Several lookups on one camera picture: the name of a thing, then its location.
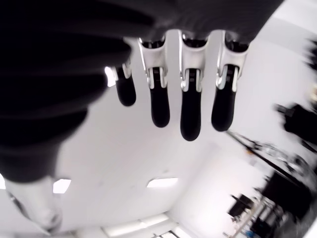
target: recessed light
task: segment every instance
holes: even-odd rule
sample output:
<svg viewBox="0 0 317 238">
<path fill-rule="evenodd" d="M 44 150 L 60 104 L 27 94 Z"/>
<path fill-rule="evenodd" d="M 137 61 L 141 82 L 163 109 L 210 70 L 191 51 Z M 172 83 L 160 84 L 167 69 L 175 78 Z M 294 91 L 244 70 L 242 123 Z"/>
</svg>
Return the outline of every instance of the recessed light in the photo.
<svg viewBox="0 0 317 238">
<path fill-rule="evenodd" d="M 2 175 L 0 175 L 0 189 L 5 189 L 5 182 Z"/>
<path fill-rule="evenodd" d="M 60 179 L 53 184 L 53 193 L 65 193 L 70 185 L 70 179 Z"/>
<path fill-rule="evenodd" d="M 53 184 L 53 193 L 65 193 L 70 185 L 70 179 L 60 179 Z M 5 182 L 0 174 L 0 189 L 5 190 Z"/>
<path fill-rule="evenodd" d="M 115 71 L 115 68 L 107 66 L 105 67 L 105 73 L 107 75 L 108 87 L 114 86 L 117 78 L 117 72 Z"/>
<path fill-rule="evenodd" d="M 147 187 L 170 187 L 176 184 L 178 178 L 159 178 L 151 180 Z"/>
</svg>

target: ceiling light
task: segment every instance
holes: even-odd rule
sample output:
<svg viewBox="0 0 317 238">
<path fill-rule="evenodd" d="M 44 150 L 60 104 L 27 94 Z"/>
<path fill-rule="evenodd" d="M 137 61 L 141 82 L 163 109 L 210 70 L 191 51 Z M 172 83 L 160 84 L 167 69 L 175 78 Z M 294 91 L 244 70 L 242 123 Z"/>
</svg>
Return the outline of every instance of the ceiling light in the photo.
<svg viewBox="0 0 317 238">
<path fill-rule="evenodd" d="M 115 85 L 117 72 L 114 67 L 105 67 L 105 73 L 107 75 L 108 87 Z"/>
<path fill-rule="evenodd" d="M 182 237 L 182 238 L 191 238 L 186 232 L 184 232 L 180 227 L 176 227 L 175 229 L 173 229 L 173 232 L 175 233 L 175 235 L 177 235 L 178 237 Z"/>
<path fill-rule="evenodd" d="M 70 179 L 60 179 L 53 185 L 53 193 L 65 193 L 70 185 Z"/>
<path fill-rule="evenodd" d="M 176 184 L 178 178 L 159 178 L 151 180 L 147 187 L 170 187 Z"/>
<path fill-rule="evenodd" d="M 53 185 L 53 193 L 65 193 L 70 185 L 70 179 L 60 179 Z M 3 176 L 0 174 L 0 189 L 5 189 Z"/>
<path fill-rule="evenodd" d="M 5 189 L 5 182 L 2 175 L 0 175 L 0 189 Z"/>
</svg>

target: white wall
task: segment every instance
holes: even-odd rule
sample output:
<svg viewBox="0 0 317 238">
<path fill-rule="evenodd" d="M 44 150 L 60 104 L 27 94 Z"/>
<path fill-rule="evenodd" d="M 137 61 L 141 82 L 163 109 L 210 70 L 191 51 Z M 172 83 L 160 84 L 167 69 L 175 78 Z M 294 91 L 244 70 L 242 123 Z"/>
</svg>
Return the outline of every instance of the white wall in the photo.
<svg viewBox="0 0 317 238">
<path fill-rule="evenodd" d="M 252 42 L 243 75 L 238 82 L 231 129 L 254 140 L 274 143 L 290 154 L 301 155 L 314 165 L 315 157 L 298 143 L 297 137 L 284 131 L 280 115 L 272 109 L 275 103 L 285 106 L 293 102 L 309 105 L 309 93 L 316 75 L 303 63 L 303 55 L 311 32 L 303 30 L 296 36 L 291 31 L 297 28 L 272 19 Z M 285 34 L 272 34 L 283 30 Z M 208 59 L 209 63 L 214 60 L 213 57 Z M 208 107 L 208 100 L 209 107 L 212 106 L 214 82 L 211 84 L 208 81 L 210 77 L 212 74 L 208 71 L 204 88 L 211 88 L 211 94 L 206 94 L 206 91 L 203 94 L 203 107 Z M 204 114 L 208 112 L 203 110 L 202 113 L 202 118 L 205 118 Z M 262 164 L 256 168 L 250 166 L 250 157 L 242 147 L 227 135 L 215 132 L 212 127 L 206 128 L 202 134 L 208 134 L 210 141 L 215 142 L 218 148 L 210 151 L 210 159 L 205 161 L 190 187 L 175 203 L 170 216 L 195 237 L 218 238 L 222 237 L 223 231 L 227 232 L 232 227 L 226 213 L 234 202 L 230 194 L 254 195 L 252 187 L 263 185 L 263 177 L 270 170 L 264 170 Z"/>
<path fill-rule="evenodd" d="M 170 216 L 195 237 L 221 237 L 222 232 L 232 233 L 230 216 L 226 213 L 234 203 L 230 194 L 252 197 L 255 195 L 252 187 L 264 183 L 264 174 L 257 168 L 218 148 L 170 211 Z"/>
</svg>

